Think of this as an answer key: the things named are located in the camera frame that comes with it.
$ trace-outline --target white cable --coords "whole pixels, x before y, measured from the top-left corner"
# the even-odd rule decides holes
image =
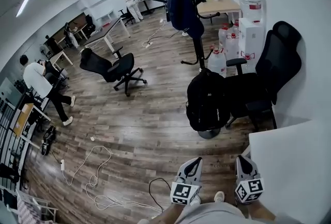
[[[64,175],[64,171],[62,171],[62,175],[63,175],[64,179],[66,180],[67,185],[69,185],[69,186],[72,185],[72,181],[73,181],[75,175],[76,175],[76,174],[78,173],[78,171],[84,166],[84,164],[85,164],[86,161],[87,161],[87,158],[91,155],[92,151],[93,151],[94,148],[96,148],[96,147],[103,147],[103,148],[104,148],[106,151],[108,151],[109,154],[110,154],[108,160],[106,160],[105,162],[103,162],[103,163],[98,167],[97,174],[96,174],[96,175],[95,175],[95,174],[92,174],[91,177],[89,178],[89,182],[85,185],[85,191],[86,191],[86,194],[87,194],[87,196],[88,196],[92,201],[94,201],[94,204],[95,204],[96,208],[99,209],[99,210],[101,210],[101,211],[103,211],[103,210],[106,210],[108,207],[115,207],[115,206],[122,206],[122,207],[127,207],[127,206],[137,206],[137,207],[150,208],[150,209],[153,209],[153,210],[155,210],[155,211],[161,213],[161,210],[158,209],[158,208],[156,208],[156,207],[153,207],[153,206],[150,206],[150,205],[145,205],[145,204],[138,203],[138,202],[135,202],[135,201],[120,201],[120,200],[118,200],[118,199],[116,199],[116,198],[113,200],[113,199],[111,199],[111,198],[109,198],[109,197],[107,197],[107,196],[96,196],[96,197],[93,199],[92,197],[89,196],[88,191],[87,191],[87,186],[88,186],[88,185],[90,185],[91,187],[95,187],[95,186],[97,186],[97,184],[98,184],[98,182],[99,182],[99,170],[100,170],[101,166],[104,165],[105,163],[107,163],[107,162],[110,160],[110,158],[112,157],[112,153],[111,153],[111,151],[108,150],[105,146],[94,146],[94,147],[92,148],[92,150],[90,151],[90,153],[86,156],[86,158],[85,158],[83,164],[82,164],[82,165],[81,165],[81,166],[75,171],[75,173],[73,174],[73,177],[72,177],[70,183],[68,183],[68,180],[67,180],[67,178],[66,178],[65,175]],[[93,178],[93,177],[95,177],[95,179],[96,179],[94,183],[92,183],[92,178]],[[100,203],[100,202],[97,202],[97,199],[98,199],[98,198],[106,198],[107,200],[109,200],[109,201],[112,202],[112,203],[109,204],[109,205],[102,204],[102,203]]]
[[[163,20],[163,25],[162,25],[160,28],[158,28],[158,29],[155,31],[155,33],[153,33],[153,34],[148,38],[147,41],[144,41],[144,42],[141,43],[142,47],[143,47],[143,48],[147,48],[147,46],[144,46],[144,43],[149,43],[149,40],[150,40],[153,36],[155,36],[160,30],[163,30],[163,28],[165,27],[165,25],[166,25],[166,23],[165,23],[165,21]]]

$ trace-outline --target black cable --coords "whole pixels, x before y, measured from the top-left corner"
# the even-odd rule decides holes
[[[164,211],[164,208],[162,207],[162,206],[160,206],[160,204],[158,203],[158,202],[156,202],[156,200],[155,200],[155,198],[152,196],[152,194],[151,194],[151,183],[152,182],[154,182],[154,181],[157,181],[157,180],[162,180],[162,181],[164,181],[166,184],[167,184],[167,186],[169,187],[169,190],[171,191],[171,188],[170,188],[170,185],[168,184],[168,182],[165,180],[165,179],[163,179],[163,178],[156,178],[156,179],[154,179],[154,180],[151,180],[151,182],[149,183],[149,187],[148,187],[148,192],[149,192],[149,195],[153,198],[153,200],[154,200],[154,202],[161,208],[161,210],[162,210],[162,212]]]
[[[152,37],[147,43],[149,44],[149,42],[154,39],[154,38],[160,38],[160,37],[164,37],[164,38],[172,38],[174,35],[178,34],[179,31],[177,31],[176,33],[174,33],[172,36],[154,36]]]

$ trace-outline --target chair armrest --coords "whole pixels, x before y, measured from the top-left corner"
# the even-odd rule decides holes
[[[115,50],[115,51],[112,53],[112,55],[117,54],[118,58],[122,58],[122,56],[121,56],[121,54],[120,54],[120,52],[119,52],[122,48],[123,48],[123,47],[121,47],[121,48]]]
[[[227,61],[227,67],[236,66],[238,75],[242,75],[243,70],[242,70],[241,64],[246,64],[246,63],[247,63],[247,60],[245,60],[244,58],[230,59],[229,61]]]
[[[119,63],[116,64],[115,66],[111,67],[109,70],[107,70],[107,73],[111,73],[111,72],[113,72],[115,69],[118,68],[118,66],[119,66]]]
[[[270,100],[259,100],[247,103],[246,107],[249,112],[262,112],[270,109],[272,104]]]

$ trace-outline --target man in white shirt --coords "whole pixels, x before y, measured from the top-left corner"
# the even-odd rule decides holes
[[[26,55],[20,57],[20,63],[25,67],[23,79],[28,88],[33,88],[40,95],[41,98],[49,98],[54,104],[64,126],[68,126],[72,123],[73,117],[67,117],[64,112],[62,103],[69,104],[71,107],[74,105],[76,99],[75,96],[63,96],[56,92],[52,85],[45,79],[45,61],[41,64],[32,62],[28,64],[28,58]]]

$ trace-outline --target extension cord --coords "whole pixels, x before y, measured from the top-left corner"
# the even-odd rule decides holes
[[[90,151],[90,153],[86,156],[86,158],[85,158],[83,164],[80,165],[80,167],[79,167],[79,168],[75,171],[75,173],[73,174],[73,177],[72,177],[70,183],[68,183],[68,180],[67,180],[67,178],[66,178],[65,175],[64,175],[64,170],[65,170],[65,165],[64,165],[64,164],[65,164],[65,162],[64,162],[63,159],[61,160],[61,171],[62,171],[62,175],[63,175],[64,179],[65,179],[66,182],[67,182],[67,185],[68,185],[68,186],[71,186],[71,185],[72,185],[72,181],[73,181],[75,175],[76,175],[76,174],[78,173],[78,171],[84,166],[84,164],[86,163],[87,158],[91,155],[92,151],[93,151],[94,148],[96,148],[96,147],[103,147],[103,148],[104,148],[106,151],[108,151],[109,154],[110,154],[110,155],[109,155],[109,158],[108,158],[105,162],[103,162],[103,163],[98,167],[97,174],[96,174],[96,175],[95,175],[95,174],[92,174],[91,177],[89,178],[89,183],[87,183],[87,184],[85,185],[85,191],[86,191],[86,194],[87,194],[87,196],[88,196],[92,201],[94,201],[94,204],[95,204],[96,208],[97,208],[98,210],[103,211],[103,210],[106,210],[108,207],[115,207],[115,206],[122,206],[122,207],[127,207],[127,206],[137,206],[137,207],[150,208],[150,209],[155,210],[155,211],[157,211],[157,212],[159,212],[159,213],[162,213],[162,210],[160,210],[160,209],[158,209],[158,208],[156,208],[156,207],[153,207],[153,206],[150,206],[150,205],[146,205],[146,204],[142,204],[142,203],[138,203],[138,202],[135,202],[135,201],[120,201],[120,200],[118,200],[118,199],[116,199],[116,198],[115,198],[115,199],[111,199],[111,198],[109,198],[109,197],[107,197],[107,196],[96,196],[96,197],[93,199],[92,197],[89,196],[89,194],[88,194],[88,192],[87,192],[87,186],[90,185],[91,187],[96,187],[96,186],[98,185],[98,182],[99,182],[99,170],[100,170],[101,166],[103,166],[105,163],[107,163],[107,162],[110,160],[110,158],[112,157],[112,153],[111,153],[111,151],[110,151],[109,149],[107,149],[105,146],[94,146],[94,147],[92,148],[92,150]],[[93,177],[95,177],[95,179],[96,179],[94,183],[91,182]],[[102,204],[102,203],[100,203],[100,202],[97,202],[97,199],[98,199],[98,198],[106,198],[107,200],[109,200],[109,201],[111,202],[111,204],[109,204],[109,205],[105,205],[105,204]]]

